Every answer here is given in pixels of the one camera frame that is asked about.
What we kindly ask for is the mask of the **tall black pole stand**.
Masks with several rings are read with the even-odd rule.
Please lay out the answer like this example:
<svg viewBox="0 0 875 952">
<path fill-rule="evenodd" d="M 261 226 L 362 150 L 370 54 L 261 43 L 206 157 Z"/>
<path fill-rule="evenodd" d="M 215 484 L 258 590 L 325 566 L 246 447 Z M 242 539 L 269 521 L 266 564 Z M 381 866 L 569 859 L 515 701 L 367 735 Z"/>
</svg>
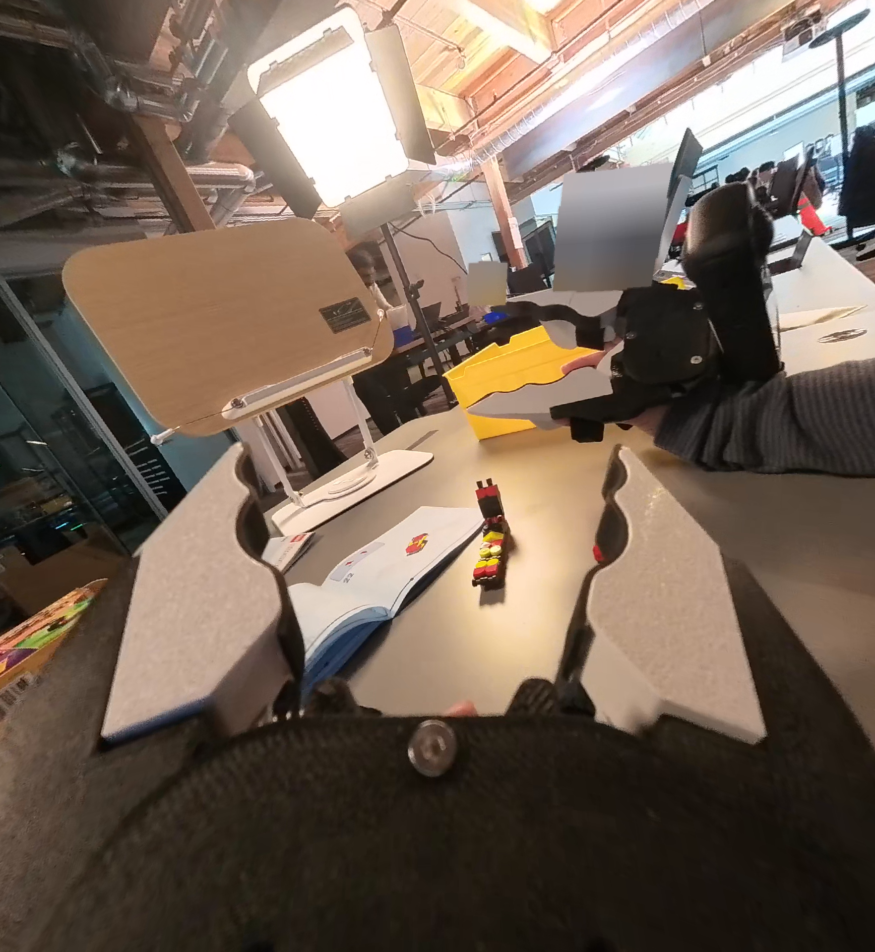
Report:
<svg viewBox="0 0 875 952">
<path fill-rule="evenodd" d="M 835 46 L 835 64 L 836 64 L 836 93 L 838 107 L 838 127 L 841 146 L 841 190 L 840 196 L 845 195 L 847 186 L 847 177 L 850 162 L 850 141 L 848 132 L 848 110 L 847 110 L 847 89 L 846 89 L 846 70 L 844 54 L 844 35 L 850 30 L 854 30 L 863 23 L 870 15 L 870 7 L 863 6 L 859 11 L 852 15 L 842 18 L 832 27 L 818 33 L 809 43 L 809 49 L 816 50 L 828 44 Z"/>
</svg>

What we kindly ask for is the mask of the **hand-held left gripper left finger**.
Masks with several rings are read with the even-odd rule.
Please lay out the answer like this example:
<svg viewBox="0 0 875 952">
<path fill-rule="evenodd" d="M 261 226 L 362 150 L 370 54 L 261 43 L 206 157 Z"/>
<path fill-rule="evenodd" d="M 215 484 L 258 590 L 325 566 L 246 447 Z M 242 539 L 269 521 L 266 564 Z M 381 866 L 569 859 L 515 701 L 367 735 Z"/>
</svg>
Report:
<svg viewBox="0 0 875 952">
<path fill-rule="evenodd" d="M 301 704 L 304 646 L 248 449 L 234 444 L 142 546 L 100 736 L 125 744 L 192 718 L 233 736 Z"/>
</svg>

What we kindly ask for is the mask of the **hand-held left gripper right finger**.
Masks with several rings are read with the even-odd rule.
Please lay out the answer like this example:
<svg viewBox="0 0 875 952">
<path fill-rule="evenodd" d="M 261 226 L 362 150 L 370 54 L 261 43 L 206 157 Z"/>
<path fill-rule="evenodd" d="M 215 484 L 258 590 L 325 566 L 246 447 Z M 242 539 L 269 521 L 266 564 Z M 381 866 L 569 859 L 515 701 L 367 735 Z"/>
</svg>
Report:
<svg viewBox="0 0 875 952">
<path fill-rule="evenodd" d="M 767 733 L 719 546 L 628 447 L 613 448 L 562 676 L 596 720 L 637 735 L 664 717 L 744 744 Z"/>
</svg>

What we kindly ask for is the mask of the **wooden book stand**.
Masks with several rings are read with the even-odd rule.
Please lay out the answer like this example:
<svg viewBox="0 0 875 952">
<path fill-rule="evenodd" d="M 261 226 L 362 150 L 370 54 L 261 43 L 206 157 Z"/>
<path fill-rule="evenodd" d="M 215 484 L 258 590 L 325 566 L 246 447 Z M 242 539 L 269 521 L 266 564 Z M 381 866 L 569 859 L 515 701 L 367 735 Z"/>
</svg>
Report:
<svg viewBox="0 0 875 952">
<path fill-rule="evenodd" d="M 168 435 L 206 437 L 385 361 L 393 330 L 336 239 L 300 218 L 89 246 L 70 303 Z"/>
</svg>

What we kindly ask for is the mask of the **black monitor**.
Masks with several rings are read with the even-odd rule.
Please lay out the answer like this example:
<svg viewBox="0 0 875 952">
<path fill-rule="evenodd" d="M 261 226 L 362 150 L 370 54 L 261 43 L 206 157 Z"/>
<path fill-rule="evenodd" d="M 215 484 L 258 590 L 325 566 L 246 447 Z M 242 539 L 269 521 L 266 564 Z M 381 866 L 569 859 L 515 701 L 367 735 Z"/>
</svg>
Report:
<svg viewBox="0 0 875 952">
<path fill-rule="evenodd" d="M 667 190 L 667 200 L 669 204 L 675 198 L 678 186 L 683 178 L 691 181 L 695 174 L 697 163 L 703 152 L 702 144 L 694 136 L 690 127 L 686 127 L 680 147 L 678 149 L 670 175 L 669 186 Z"/>
</svg>

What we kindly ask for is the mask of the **metal ceiling pipe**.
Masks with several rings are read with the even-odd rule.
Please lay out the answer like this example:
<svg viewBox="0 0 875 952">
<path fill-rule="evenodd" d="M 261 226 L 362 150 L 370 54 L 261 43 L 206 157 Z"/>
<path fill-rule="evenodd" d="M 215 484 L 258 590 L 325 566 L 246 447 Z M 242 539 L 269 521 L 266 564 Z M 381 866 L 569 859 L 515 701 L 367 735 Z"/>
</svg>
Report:
<svg viewBox="0 0 875 952">
<path fill-rule="evenodd" d="M 147 150 L 134 163 L 89 160 L 77 151 L 60 149 L 42 167 L 63 180 L 111 189 L 148 191 L 158 197 L 171 221 L 187 232 L 208 228 L 199 219 L 211 218 L 200 197 L 203 189 L 225 191 L 243 197 L 253 192 L 254 173 L 240 164 L 186 165 L 175 148 Z"/>
</svg>

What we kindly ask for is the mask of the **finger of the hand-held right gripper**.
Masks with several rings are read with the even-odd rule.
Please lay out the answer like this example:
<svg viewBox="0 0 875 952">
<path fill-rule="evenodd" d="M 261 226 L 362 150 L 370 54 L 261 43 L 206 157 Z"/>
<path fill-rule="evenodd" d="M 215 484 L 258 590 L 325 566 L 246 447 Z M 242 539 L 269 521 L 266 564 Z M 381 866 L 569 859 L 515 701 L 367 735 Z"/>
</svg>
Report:
<svg viewBox="0 0 875 952">
<path fill-rule="evenodd" d="M 467 412 L 491 420 L 520 420 L 550 430 L 569 420 L 568 407 L 612 394 L 610 372 L 585 366 L 546 384 L 525 384 L 516 390 L 491 393 L 468 407 Z"/>
<path fill-rule="evenodd" d="M 529 319 L 564 351 L 608 351 L 618 342 L 620 293 L 528 293 L 509 299 L 508 318 Z"/>
</svg>

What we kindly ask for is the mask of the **open lego instruction booklet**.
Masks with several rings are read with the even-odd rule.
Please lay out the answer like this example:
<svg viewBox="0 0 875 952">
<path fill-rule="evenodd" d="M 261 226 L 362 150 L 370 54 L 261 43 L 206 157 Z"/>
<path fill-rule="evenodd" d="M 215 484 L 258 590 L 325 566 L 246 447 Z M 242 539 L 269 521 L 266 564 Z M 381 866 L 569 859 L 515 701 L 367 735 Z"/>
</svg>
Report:
<svg viewBox="0 0 875 952">
<path fill-rule="evenodd" d="M 482 525 L 474 506 L 421 506 L 346 556 L 320 585 L 289 586 L 304 646 L 302 700 L 428 588 Z"/>
</svg>

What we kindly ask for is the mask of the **pile of cardboard boxes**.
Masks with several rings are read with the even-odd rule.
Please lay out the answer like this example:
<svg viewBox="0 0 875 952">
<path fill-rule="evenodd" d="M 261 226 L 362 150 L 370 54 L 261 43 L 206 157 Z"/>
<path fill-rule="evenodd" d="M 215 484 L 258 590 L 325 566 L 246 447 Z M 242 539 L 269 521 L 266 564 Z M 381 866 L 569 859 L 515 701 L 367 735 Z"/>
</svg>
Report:
<svg viewBox="0 0 875 952">
<path fill-rule="evenodd" d="M 89 582 L 112 577 L 127 553 L 94 525 L 86 538 L 36 564 L 15 545 L 0 549 L 0 634 Z"/>
</svg>

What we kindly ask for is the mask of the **studio panel light on stand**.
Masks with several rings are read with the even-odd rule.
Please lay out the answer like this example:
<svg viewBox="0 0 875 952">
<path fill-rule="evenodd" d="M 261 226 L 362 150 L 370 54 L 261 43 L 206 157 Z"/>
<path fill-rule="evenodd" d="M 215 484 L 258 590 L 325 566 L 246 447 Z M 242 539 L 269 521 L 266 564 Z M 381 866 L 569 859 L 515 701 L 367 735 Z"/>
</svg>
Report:
<svg viewBox="0 0 875 952">
<path fill-rule="evenodd" d="M 399 30 L 386 10 L 365 29 L 349 4 L 280 2 L 261 40 L 272 47 L 241 70 L 229 125 L 294 215 L 335 209 L 348 239 L 380 232 L 396 279 L 450 406 L 437 345 L 396 246 L 395 224 L 420 189 L 441 181 Z"/>
</svg>

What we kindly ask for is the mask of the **orange lego box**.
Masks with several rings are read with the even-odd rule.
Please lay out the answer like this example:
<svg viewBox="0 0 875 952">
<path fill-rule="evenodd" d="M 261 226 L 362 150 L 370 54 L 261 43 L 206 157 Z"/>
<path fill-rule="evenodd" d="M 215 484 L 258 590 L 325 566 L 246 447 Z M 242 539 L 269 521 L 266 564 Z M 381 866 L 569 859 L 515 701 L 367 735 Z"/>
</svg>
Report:
<svg viewBox="0 0 875 952">
<path fill-rule="evenodd" d="M 0 728 L 105 585 L 74 589 L 0 636 Z"/>
</svg>

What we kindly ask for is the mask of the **small white instruction leaflet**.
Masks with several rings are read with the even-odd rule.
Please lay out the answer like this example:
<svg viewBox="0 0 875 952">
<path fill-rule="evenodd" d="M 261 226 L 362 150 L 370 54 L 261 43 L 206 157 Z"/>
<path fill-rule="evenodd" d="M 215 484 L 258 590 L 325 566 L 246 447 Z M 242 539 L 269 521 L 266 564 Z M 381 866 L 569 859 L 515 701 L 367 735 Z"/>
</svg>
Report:
<svg viewBox="0 0 875 952">
<path fill-rule="evenodd" d="M 314 531 L 271 537 L 260 557 L 266 564 L 285 573 L 308 550 L 314 538 Z"/>
</svg>

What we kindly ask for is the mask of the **long red black lego assembly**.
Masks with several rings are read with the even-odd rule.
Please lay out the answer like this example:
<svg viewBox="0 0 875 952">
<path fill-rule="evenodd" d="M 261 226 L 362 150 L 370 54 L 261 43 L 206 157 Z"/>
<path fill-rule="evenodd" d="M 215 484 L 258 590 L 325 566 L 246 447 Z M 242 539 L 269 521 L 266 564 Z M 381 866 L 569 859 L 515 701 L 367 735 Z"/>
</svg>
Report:
<svg viewBox="0 0 875 952">
<path fill-rule="evenodd" d="M 513 548 L 513 535 L 505 515 L 500 487 L 492 479 L 479 481 L 476 496 L 482 526 L 472 586 L 483 591 L 502 589 Z"/>
</svg>

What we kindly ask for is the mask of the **yellow plastic bin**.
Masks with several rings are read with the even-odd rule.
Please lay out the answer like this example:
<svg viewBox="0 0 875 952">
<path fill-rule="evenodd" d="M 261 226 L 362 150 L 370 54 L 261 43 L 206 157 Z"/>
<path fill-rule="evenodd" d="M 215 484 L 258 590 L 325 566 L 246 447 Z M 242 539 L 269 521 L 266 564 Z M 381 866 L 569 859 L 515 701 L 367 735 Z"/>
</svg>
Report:
<svg viewBox="0 0 875 952">
<path fill-rule="evenodd" d="M 612 392 L 610 372 L 605 364 L 585 367 L 563 384 L 563 364 L 589 354 L 584 348 L 566 350 L 550 340 L 543 327 L 515 334 L 504 346 L 491 344 L 445 373 L 473 435 L 485 442 L 513 433 L 538 429 L 560 430 L 550 408 L 607 396 Z M 496 394 L 529 387 L 532 392 L 556 387 L 546 404 L 533 406 L 524 415 L 500 415 Z"/>
</svg>

